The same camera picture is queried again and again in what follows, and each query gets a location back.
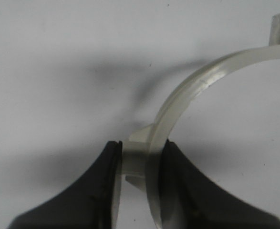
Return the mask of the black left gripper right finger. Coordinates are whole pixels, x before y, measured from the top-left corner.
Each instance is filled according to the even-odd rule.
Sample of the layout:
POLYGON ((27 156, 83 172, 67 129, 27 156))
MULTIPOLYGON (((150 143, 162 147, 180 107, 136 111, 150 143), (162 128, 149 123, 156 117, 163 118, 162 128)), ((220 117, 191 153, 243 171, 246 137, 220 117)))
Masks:
POLYGON ((159 197, 164 229, 280 229, 280 219, 228 193, 167 141, 159 197))

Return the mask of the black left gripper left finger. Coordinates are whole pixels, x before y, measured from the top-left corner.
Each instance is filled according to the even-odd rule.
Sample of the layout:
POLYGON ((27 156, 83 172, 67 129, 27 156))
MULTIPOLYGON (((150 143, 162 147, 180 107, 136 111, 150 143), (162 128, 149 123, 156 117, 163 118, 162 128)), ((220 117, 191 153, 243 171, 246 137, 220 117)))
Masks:
POLYGON ((17 216, 10 229, 115 229, 122 143, 109 141, 74 183, 45 203, 17 216))

